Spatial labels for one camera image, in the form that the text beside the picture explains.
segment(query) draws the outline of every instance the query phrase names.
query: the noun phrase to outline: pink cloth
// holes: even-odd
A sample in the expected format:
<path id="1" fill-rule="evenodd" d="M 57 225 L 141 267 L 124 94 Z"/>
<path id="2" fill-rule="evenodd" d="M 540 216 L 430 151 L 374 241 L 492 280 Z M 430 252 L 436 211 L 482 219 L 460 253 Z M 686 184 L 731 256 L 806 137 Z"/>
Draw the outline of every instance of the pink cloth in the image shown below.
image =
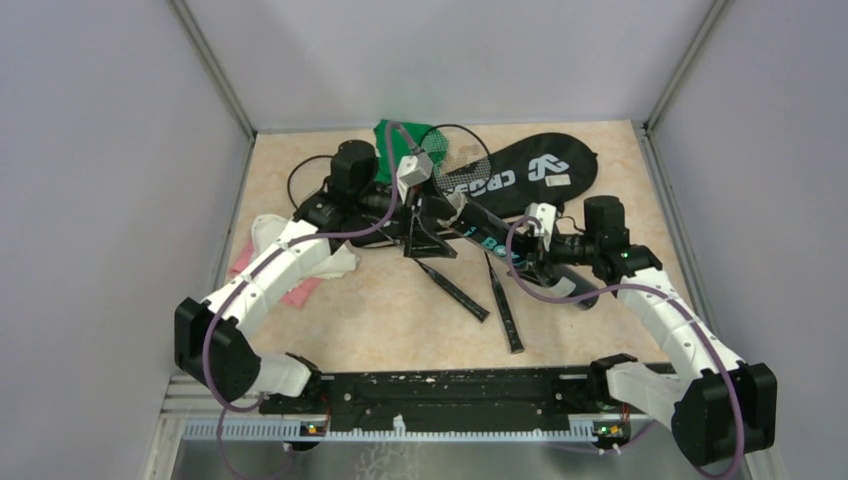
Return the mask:
<path id="1" fill-rule="evenodd" d="M 244 249 L 242 249 L 236 261 L 233 262 L 233 266 L 230 267 L 230 273 L 241 273 L 250 265 L 250 257 L 253 256 L 253 242 L 248 241 L 247 245 L 245 245 Z M 283 295 L 283 298 L 280 299 L 280 303 L 284 303 L 286 305 L 290 305 L 294 308 L 302 308 L 303 305 L 309 300 L 309 296 L 312 295 L 312 291 L 318 288 L 318 285 L 321 283 L 320 278 L 312 277 L 307 278 L 306 280 L 300 282 L 300 285 L 296 286 L 292 289 L 291 292 Z"/>

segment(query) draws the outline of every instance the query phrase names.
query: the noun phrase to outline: beige floor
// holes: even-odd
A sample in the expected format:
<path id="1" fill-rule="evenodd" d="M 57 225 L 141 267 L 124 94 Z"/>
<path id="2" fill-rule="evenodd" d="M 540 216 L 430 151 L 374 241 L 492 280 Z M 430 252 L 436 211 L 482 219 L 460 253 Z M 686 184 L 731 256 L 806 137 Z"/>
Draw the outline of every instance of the beige floor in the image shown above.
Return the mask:
<path id="1" fill-rule="evenodd" d="M 568 202 L 566 214 L 582 223 L 582 198 L 613 194 L 627 209 L 634 243 L 648 245 L 672 281 L 685 292 L 656 195 L 630 122 L 485 125 L 473 130 L 497 151 L 528 135 L 563 132 L 598 153 L 598 179 L 583 197 Z M 285 181 L 292 167 L 317 154 L 332 154 L 339 143 L 358 138 L 373 143 L 370 130 L 260 135 L 256 142 L 230 255 L 230 264 L 248 241 L 253 219 L 263 213 L 290 216 Z M 298 172 L 295 200 L 321 183 L 328 163 L 317 160 Z M 560 225 L 569 231 L 567 221 Z M 586 364 L 627 352 L 643 361 L 665 361 L 644 328 L 606 295 L 589 311 L 538 302 L 506 280 L 497 265 L 526 351 L 509 355 L 485 262 L 462 240 L 451 242 L 454 260 L 428 263 L 439 269 L 492 315 L 479 324 L 395 249 L 355 250 L 359 268 L 325 281 L 303 309 L 275 307 L 252 343 L 260 352 L 303 355 L 323 371 L 485 368 Z"/>

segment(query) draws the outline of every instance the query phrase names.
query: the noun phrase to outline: green cloth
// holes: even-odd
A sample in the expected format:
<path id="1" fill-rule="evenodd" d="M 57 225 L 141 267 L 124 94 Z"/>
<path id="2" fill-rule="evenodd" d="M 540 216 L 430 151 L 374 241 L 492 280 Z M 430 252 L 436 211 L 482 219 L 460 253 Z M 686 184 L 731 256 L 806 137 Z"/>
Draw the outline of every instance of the green cloth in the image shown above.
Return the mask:
<path id="1" fill-rule="evenodd" d="M 386 124 L 388 120 L 380 120 L 380 123 L 374 127 L 374 135 L 377 137 L 377 151 L 380 152 L 380 166 L 377 169 L 377 176 L 374 178 L 376 181 L 380 183 L 389 184 L 392 183 L 392 176 L 389 170 L 389 149 L 388 145 L 386 145 Z M 421 141 L 421 137 L 427 133 L 427 130 L 430 129 L 430 125 L 425 125 L 423 123 L 412 123 L 412 122 L 403 122 L 403 127 L 412 135 L 412 138 L 416 142 Z M 444 145 L 447 145 L 447 140 L 443 139 L 443 135 L 441 132 L 436 130 L 435 132 L 430 132 L 427 134 L 428 142 L 433 140 L 439 140 L 444 142 Z M 406 155 L 411 155 L 412 152 L 409 150 L 409 146 L 406 145 L 406 141 L 403 137 L 398 133 L 397 130 L 392 131 L 392 147 L 394 148 L 395 154 L 395 165 L 400 163 L 400 159 Z M 435 152 L 430 154 L 430 160 L 433 161 L 434 165 L 438 165 L 439 162 L 444 158 L 444 152 Z"/>

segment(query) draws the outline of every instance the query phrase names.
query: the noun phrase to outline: white wall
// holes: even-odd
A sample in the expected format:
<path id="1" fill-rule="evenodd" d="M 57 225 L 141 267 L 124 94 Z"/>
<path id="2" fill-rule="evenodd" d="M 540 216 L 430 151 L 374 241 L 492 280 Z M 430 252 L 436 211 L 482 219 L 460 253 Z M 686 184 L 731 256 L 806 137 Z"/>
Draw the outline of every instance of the white wall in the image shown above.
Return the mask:
<path id="1" fill-rule="evenodd" d="M 645 119 L 711 4 L 188 3 L 260 130 Z"/>
<path id="2" fill-rule="evenodd" d="M 246 140 L 165 1 L 0 9 L 0 478 L 138 478 Z"/>
<path id="3" fill-rule="evenodd" d="M 848 2 L 735 2 L 658 132 L 723 339 L 778 376 L 791 478 L 844 478 Z"/>

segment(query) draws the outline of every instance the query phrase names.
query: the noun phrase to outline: logo on bag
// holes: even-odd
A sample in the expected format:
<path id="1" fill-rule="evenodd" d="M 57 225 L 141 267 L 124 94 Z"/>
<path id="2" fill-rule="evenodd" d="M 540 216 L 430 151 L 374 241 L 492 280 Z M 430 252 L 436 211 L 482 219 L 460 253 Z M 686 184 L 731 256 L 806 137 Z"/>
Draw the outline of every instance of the logo on bag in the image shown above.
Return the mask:
<path id="1" fill-rule="evenodd" d="M 531 182 L 544 180 L 549 174 L 560 174 L 568 170 L 568 168 L 569 165 L 567 163 L 550 153 L 546 153 L 541 157 L 530 160 L 530 163 L 527 165 L 527 180 Z M 515 172 L 506 170 L 501 173 L 495 173 L 488 181 L 474 180 L 473 182 L 457 185 L 450 191 L 468 193 L 472 197 L 479 197 L 486 192 L 494 192 L 495 190 L 500 190 L 514 184 Z"/>
<path id="2" fill-rule="evenodd" d="M 457 185 L 452 191 L 468 192 L 472 197 L 479 197 L 486 192 L 493 192 L 508 187 L 515 183 L 515 172 L 507 170 L 505 172 L 496 173 L 487 182 L 486 180 L 474 180 L 471 183 Z"/>
<path id="3" fill-rule="evenodd" d="M 546 153 L 541 157 L 530 160 L 529 173 L 527 179 L 531 182 L 537 182 L 545 178 L 545 175 L 550 173 L 562 173 L 568 170 L 569 165 L 564 161 L 556 158 L 550 153 Z"/>

